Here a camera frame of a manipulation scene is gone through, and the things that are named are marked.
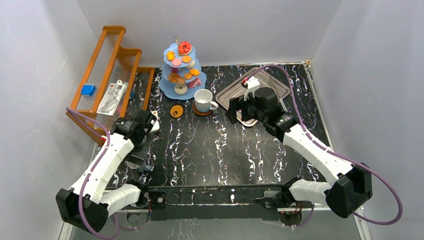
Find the white ceramic mug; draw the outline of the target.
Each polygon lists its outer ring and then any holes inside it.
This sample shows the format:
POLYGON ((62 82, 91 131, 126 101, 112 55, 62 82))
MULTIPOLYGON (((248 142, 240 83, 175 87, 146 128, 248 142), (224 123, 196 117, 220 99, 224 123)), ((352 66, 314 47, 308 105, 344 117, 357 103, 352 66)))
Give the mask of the white ceramic mug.
POLYGON ((213 94, 207 89, 199 89, 194 94, 194 105, 201 113, 217 110, 219 105, 213 101, 213 94))

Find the orange round coaster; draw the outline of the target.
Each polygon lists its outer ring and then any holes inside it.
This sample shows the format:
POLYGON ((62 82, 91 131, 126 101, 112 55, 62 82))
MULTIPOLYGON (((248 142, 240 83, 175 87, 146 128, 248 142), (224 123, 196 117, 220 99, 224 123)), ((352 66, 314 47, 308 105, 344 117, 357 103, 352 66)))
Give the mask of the orange round coaster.
POLYGON ((185 108, 180 104, 172 105, 169 110, 169 115, 172 118, 180 118, 185 113, 185 108))

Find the brown wooden saucer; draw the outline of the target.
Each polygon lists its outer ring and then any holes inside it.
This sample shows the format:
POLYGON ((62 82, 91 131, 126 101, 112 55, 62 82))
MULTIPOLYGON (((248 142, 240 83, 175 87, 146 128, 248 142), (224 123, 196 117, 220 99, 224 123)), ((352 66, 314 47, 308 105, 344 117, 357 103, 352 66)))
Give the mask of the brown wooden saucer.
POLYGON ((213 113, 213 110, 209 110, 209 111, 206 111, 206 112, 199 111, 199 110, 196 108, 196 104, 195 104, 195 103, 193 103, 193 104, 192 104, 192 110, 193 110, 193 112, 194 112, 196 115, 201 116, 201 117, 203 117, 203 116, 208 116, 208 115, 210 115, 210 114, 212 114, 212 113, 213 113))

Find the round orange cookie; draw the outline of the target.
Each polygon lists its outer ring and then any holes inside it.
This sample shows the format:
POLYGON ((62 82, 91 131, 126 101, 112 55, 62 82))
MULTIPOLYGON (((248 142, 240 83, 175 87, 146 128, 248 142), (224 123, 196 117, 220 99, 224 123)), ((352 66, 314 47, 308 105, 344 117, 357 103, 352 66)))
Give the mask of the round orange cookie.
POLYGON ((181 60, 183 63, 189 64, 192 61, 192 58, 189 55, 183 55, 181 60))
POLYGON ((185 73, 183 76, 186 80, 190 80, 193 76, 190 73, 185 73))

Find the brown croissant pastry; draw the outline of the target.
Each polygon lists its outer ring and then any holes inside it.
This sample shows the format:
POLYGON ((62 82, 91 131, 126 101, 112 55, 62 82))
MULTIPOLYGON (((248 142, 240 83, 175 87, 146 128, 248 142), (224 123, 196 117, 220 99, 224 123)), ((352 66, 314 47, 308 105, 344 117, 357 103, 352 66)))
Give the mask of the brown croissant pastry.
POLYGON ((171 72, 167 76, 167 80, 171 83, 174 83, 174 84, 185 84, 186 83, 185 79, 182 76, 180 76, 178 73, 174 73, 174 72, 171 72))

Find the cream white donut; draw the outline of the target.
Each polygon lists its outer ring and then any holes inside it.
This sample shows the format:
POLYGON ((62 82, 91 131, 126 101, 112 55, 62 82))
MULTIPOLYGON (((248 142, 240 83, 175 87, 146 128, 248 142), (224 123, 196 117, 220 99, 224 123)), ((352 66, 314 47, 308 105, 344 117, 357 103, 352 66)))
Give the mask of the cream white donut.
POLYGON ((184 83, 178 83, 174 86, 174 92, 175 94, 182 96, 186 94, 188 91, 188 86, 184 83))
POLYGON ((192 60, 185 68, 190 70, 193 69, 195 67, 196 61, 192 60))

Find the magenta pink roll cake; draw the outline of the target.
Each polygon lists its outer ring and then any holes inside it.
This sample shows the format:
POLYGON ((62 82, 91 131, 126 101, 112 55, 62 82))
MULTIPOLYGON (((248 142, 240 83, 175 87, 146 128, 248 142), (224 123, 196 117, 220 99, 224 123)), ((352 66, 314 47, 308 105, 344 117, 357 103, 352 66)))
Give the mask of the magenta pink roll cake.
POLYGON ((178 67, 171 67, 171 70, 173 73, 178 73, 179 72, 179 68, 178 67))

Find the pink round macaron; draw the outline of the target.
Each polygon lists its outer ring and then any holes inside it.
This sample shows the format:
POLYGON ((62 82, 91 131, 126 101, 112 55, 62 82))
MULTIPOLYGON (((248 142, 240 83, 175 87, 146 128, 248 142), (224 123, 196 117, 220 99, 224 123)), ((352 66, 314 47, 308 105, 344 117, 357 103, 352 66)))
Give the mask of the pink round macaron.
POLYGON ((182 60, 180 58, 174 58, 171 63, 174 67, 179 67, 182 64, 182 60))

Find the orange fish-shaped cookie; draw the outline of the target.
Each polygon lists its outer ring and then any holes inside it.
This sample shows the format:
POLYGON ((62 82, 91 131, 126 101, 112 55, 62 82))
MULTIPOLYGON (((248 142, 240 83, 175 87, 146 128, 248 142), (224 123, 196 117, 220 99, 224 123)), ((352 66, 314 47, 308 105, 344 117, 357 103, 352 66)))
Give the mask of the orange fish-shaped cookie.
POLYGON ((175 59, 175 53, 173 51, 168 51, 166 53, 166 58, 168 61, 172 62, 175 59))

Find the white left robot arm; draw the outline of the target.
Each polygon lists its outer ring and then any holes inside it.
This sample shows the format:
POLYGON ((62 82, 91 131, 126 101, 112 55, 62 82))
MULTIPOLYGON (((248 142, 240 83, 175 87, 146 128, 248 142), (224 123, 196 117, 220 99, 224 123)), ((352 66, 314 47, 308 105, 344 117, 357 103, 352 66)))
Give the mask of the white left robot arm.
POLYGON ((137 180, 130 180, 109 192, 105 190, 126 157, 141 151, 149 137, 159 131, 158 114, 156 111, 141 110, 132 119, 119 117, 107 129, 97 120, 74 109, 66 110, 83 126, 87 126, 85 121, 90 121, 104 130, 104 133, 95 133, 103 145, 81 177, 70 188, 62 188, 56 194, 61 219, 98 238, 111 240, 115 235, 100 234, 109 217, 113 217, 117 223, 117 212, 123 208, 130 205, 144 208, 151 204, 148 187, 137 180))

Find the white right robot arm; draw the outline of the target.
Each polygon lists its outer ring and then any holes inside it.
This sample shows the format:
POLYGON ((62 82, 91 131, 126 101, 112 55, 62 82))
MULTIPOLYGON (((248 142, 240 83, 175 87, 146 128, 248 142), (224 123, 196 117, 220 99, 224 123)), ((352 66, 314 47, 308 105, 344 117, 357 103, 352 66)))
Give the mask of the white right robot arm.
POLYGON ((297 118, 284 111, 271 88, 262 87, 246 97, 231 98, 226 116, 232 124, 237 122, 237 112, 243 121, 261 122, 270 135, 301 154, 325 178, 324 182, 316 182, 294 177, 281 186, 276 196, 263 197, 264 204, 277 202, 295 207, 307 201, 328 206, 337 216, 347 218, 372 198, 371 173, 332 155, 328 147, 320 147, 320 142, 302 129, 297 118))

